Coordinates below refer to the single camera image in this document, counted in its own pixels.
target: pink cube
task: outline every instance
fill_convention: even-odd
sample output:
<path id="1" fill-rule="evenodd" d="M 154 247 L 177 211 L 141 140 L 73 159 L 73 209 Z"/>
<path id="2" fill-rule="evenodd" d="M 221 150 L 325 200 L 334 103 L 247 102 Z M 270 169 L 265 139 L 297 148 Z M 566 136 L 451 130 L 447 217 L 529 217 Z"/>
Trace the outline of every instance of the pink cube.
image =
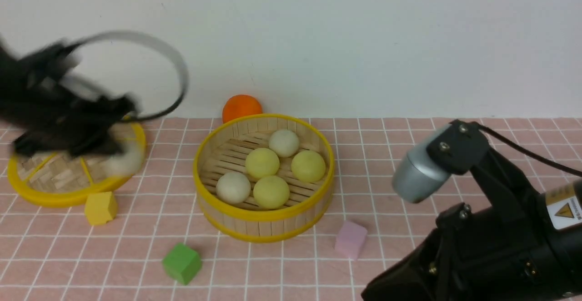
<path id="1" fill-rule="evenodd" d="M 351 221 L 345 221 L 335 238 L 335 250 L 350 259 L 358 259 L 368 230 Z"/>

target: motion-blurred robot arm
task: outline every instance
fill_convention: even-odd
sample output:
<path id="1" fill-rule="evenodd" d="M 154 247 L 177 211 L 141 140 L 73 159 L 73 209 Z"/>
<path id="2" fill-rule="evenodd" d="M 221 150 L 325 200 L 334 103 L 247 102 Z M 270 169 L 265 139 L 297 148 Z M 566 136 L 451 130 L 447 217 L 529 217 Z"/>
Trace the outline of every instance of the motion-blurred robot arm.
<path id="1" fill-rule="evenodd" d="M 364 301 L 555 301 L 582 293 L 582 183 L 540 194 L 481 130 L 555 168 L 478 123 L 454 120 L 408 152 L 393 177 L 418 203 L 451 175 L 470 173 L 491 203 L 460 203 L 410 255 L 377 276 Z"/>
<path id="2" fill-rule="evenodd" d="M 152 48 L 175 65 L 181 83 L 178 100 L 168 109 L 135 117 L 135 102 L 127 95 L 112 98 L 79 75 L 70 73 L 71 54 L 85 44 L 104 40 L 127 40 Z M 112 156 L 123 152 L 110 135 L 115 123 L 156 119 L 175 110 L 188 84 L 187 66 L 181 55 L 161 40 L 139 32 L 114 31 L 64 44 L 54 43 L 22 58 L 11 55 L 0 40 L 0 120 L 24 133 L 13 141 L 19 156 L 64 151 L 77 157 L 87 154 Z M 92 92 L 82 96 L 79 85 Z"/>

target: basket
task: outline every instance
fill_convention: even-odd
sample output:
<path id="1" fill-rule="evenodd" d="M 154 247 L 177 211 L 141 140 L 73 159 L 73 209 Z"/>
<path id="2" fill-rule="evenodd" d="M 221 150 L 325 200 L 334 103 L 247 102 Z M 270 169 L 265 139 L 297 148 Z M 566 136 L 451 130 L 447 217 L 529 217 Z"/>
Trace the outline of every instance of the basket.
<path id="1" fill-rule="evenodd" d="M 145 151 L 146 136 L 141 125 L 120 123 L 111 132 L 116 140 L 136 140 Z M 37 154 L 31 158 L 14 155 L 8 162 L 8 179 L 23 199 L 37 206 L 78 206 L 85 203 L 88 195 L 114 191 L 130 179 L 107 177 L 102 168 L 107 159 L 107 156 L 71 159 L 66 152 Z"/>
<path id="2" fill-rule="evenodd" d="M 268 147 L 270 135 L 289 129 L 301 141 L 301 150 L 319 152 L 326 161 L 326 174 L 316 183 L 303 183 L 291 173 L 291 158 L 281 159 L 277 176 L 287 181 L 291 196 L 276 210 L 263 210 L 251 195 L 231 206 L 216 197 L 216 183 L 230 171 L 244 173 L 254 187 L 256 179 L 245 169 L 246 156 L 254 149 Z M 312 227 L 326 212 L 333 193 L 335 160 L 326 138 L 299 119 L 273 114 L 242 117 L 221 125 L 200 144 L 194 160 L 194 180 L 198 202 L 208 221 L 221 232 L 255 243 L 282 241 Z"/>

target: orange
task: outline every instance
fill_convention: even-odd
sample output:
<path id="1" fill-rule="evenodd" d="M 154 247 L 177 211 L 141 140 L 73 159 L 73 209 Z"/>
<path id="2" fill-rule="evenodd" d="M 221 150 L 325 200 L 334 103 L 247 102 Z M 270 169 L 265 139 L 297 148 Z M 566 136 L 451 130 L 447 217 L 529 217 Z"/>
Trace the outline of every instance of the orange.
<path id="1" fill-rule="evenodd" d="M 222 108 L 222 123 L 260 113 L 262 113 L 262 106 L 256 98 L 244 94 L 235 95 Z"/>

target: warning label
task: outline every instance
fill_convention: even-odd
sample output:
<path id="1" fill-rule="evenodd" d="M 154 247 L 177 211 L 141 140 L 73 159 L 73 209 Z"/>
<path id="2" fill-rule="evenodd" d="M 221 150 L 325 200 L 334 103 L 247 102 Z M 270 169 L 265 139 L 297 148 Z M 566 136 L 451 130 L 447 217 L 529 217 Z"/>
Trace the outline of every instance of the warning label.
<path id="1" fill-rule="evenodd" d="M 582 206 L 572 185 L 547 192 L 546 207 L 555 229 L 564 229 L 582 223 Z"/>
<path id="2" fill-rule="evenodd" d="M 562 208 L 556 212 L 555 216 L 574 219 L 574 214 L 572 213 L 572 208 L 570 208 L 569 203 L 562 206 Z"/>

